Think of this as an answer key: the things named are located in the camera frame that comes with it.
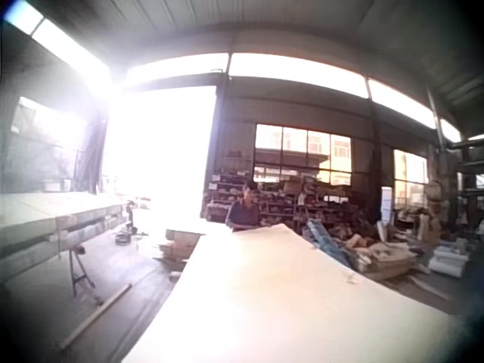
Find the ceiling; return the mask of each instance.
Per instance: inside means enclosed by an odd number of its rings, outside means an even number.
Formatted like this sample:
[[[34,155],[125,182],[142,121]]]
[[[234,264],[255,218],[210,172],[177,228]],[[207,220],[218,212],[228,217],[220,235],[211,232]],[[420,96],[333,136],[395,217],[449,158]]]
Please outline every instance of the ceiling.
[[[448,0],[29,0],[111,66],[153,40],[231,26],[292,29],[382,54],[424,79],[466,135],[484,133],[481,39]]]

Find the concrete floor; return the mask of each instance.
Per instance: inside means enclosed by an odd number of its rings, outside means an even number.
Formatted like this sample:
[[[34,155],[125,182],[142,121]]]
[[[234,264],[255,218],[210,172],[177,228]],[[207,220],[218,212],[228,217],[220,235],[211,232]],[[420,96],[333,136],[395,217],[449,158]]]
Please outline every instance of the concrete floor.
[[[127,283],[133,287],[63,354],[58,343],[96,310],[95,301],[82,289],[73,298],[68,254],[5,284],[0,298],[2,342],[8,339],[5,348],[21,353],[13,361],[112,362],[127,354],[174,285],[159,262],[137,251],[135,241],[120,247],[114,235],[108,231],[83,243],[86,254],[81,259],[102,299]]]

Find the person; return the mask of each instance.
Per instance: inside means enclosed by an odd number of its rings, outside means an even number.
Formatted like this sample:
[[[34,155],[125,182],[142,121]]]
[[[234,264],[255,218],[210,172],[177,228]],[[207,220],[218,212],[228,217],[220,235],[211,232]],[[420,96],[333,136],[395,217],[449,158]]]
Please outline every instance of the person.
[[[254,200],[254,192],[257,185],[249,181],[244,186],[244,197],[234,202],[228,211],[225,224],[232,228],[233,232],[246,231],[261,226],[259,207]]]

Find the sawhorse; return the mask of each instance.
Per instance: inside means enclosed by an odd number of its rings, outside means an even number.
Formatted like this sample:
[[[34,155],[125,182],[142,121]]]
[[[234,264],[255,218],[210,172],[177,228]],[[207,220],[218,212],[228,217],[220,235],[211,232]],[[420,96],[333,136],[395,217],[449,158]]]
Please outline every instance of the sawhorse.
[[[81,275],[78,275],[77,273],[74,272],[73,256],[76,258],[77,264],[79,265],[79,268],[82,271]],[[92,290],[96,288],[96,285],[94,282],[92,282],[87,272],[85,271],[84,265],[82,264],[81,259],[79,258],[78,247],[69,249],[69,264],[70,264],[70,278],[73,284],[74,297],[77,296],[76,285],[79,284],[84,289],[84,291],[86,291],[90,296],[94,298],[94,300],[96,301],[96,305],[98,306],[103,305],[104,301],[98,295],[96,295]]]

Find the stack of boards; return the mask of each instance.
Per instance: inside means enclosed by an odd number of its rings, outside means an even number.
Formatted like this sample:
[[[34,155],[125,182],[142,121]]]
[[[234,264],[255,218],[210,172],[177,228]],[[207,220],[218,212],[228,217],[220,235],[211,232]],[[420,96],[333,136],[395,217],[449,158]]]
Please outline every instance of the stack of boards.
[[[203,236],[124,362],[432,361],[459,333],[277,225]]]

